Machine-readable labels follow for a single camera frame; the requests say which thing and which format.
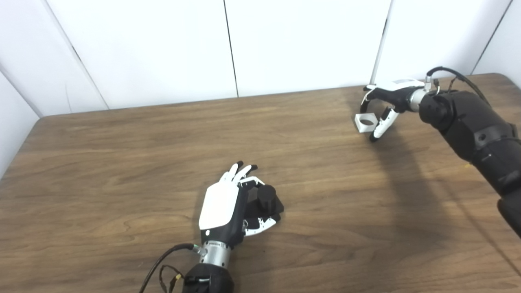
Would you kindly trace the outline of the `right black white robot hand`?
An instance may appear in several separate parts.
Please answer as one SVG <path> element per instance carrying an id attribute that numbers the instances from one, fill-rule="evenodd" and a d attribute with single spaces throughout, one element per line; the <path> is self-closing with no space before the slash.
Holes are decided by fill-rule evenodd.
<path id="1" fill-rule="evenodd" d="M 360 106 L 360 112 L 366 113 L 372 100 L 389 103 L 385 108 L 375 129 L 370 134 L 370 141 L 378 141 L 393 125 L 398 116 L 404 112 L 418 112 L 419 104 L 427 94 L 425 83 L 415 79 L 399 79 L 379 82 L 363 88 L 366 94 Z"/>

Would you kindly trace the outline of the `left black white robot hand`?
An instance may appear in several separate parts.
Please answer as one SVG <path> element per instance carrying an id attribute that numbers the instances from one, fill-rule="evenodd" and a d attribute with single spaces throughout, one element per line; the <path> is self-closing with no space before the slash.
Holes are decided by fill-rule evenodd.
<path id="1" fill-rule="evenodd" d="M 284 205 L 274 186 L 250 175 L 256 169 L 238 161 L 207 188 L 198 223 L 203 245 L 233 249 L 281 220 Z"/>

